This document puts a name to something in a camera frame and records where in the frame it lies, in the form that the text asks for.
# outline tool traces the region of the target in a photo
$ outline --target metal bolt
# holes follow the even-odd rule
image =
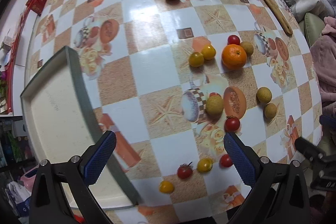
[[[298,160],[293,160],[292,163],[293,163],[293,165],[295,167],[299,167],[300,166],[300,162]]]
[[[47,165],[47,163],[48,163],[48,160],[41,160],[40,165],[45,166]]]
[[[73,157],[71,158],[71,162],[76,163],[76,162],[79,161],[79,159],[80,159],[79,156],[73,156]]]
[[[269,163],[269,158],[267,158],[267,157],[261,157],[260,160],[261,160],[261,162],[264,163],[264,164]]]

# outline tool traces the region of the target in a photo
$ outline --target red cherry tomato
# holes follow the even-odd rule
[[[190,167],[190,164],[189,163],[188,165],[186,164],[182,164],[178,169],[177,169],[177,176],[180,178],[180,179],[187,179],[189,178],[192,174],[193,174],[193,170],[192,168]]]
[[[227,117],[224,123],[224,129],[226,132],[236,132],[240,127],[240,121],[237,117]]]
[[[223,155],[221,157],[221,159],[219,160],[219,165],[221,167],[230,167],[230,166],[232,166],[232,164],[233,164],[232,160],[231,160],[231,158],[229,157],[228,154]]]
[[[211,92],[211,93],[209,94],[209,97],[214,96],[214,95],[218,95],[218,96],[220,96],[217,92]]]
[[[240,39],[239,39],[239,37],[238,36],[236,36],[236,35],[231,35],[231,36],[229,36],[228,37],[228,39],[227,39],[227,44],[229,45],[229,44],[236,44],[236,45],[239,45],[240,44]]]

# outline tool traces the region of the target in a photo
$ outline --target pink cloth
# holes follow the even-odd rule
[[[328,17],[324,19],[333,28],[336,19]],[[322,112],[325,115],[336,118],[336,38],[323,35],[310,47],[314,61],[316,74],[320,84],[322,99]]]
[[[322,35],[331,35],[336,37],[336,18],[325,17],[324,18],[325,27],[322,30]]]

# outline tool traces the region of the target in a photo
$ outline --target white tray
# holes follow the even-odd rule
[[[29,82],[21,94],[24,119],[36,158],[66,162],[101,137],[82,78],[77,52],[59,50]],[[77,208],[67,184],[69,204]],[[112,155],[90,190],[102,208],[127,208],[138,193]]]

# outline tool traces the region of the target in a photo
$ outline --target patterned tablecloth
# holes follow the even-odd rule
[[[223,123],[204,114],[211,92],[224,96],[226,112],[241,116],[239,137],[259,156],[288,163],[293,142],[317,144],[322,112],[312,57],[300,28],[282,0],[275,0],[293,28],[287,37],[263,0],[48,0],[38,23],[31,77],[65,45],[78,51],[97,120],[112,123],[123,145],[116,151],[143,204],[110,211],[114,223],[178,223],[240,205],[250,187],[234,168],[221,169]],[[221,52],[229,35],[254,45],[241,70],[229,71]],[[189,55],[211,43],[217,54],[199,69]],[[273,94],[277,114],[263,118],[257,89]],[[211,172],[179,180],[183,163],[211,157]],[[163,180],[172,194],[158,190]]]

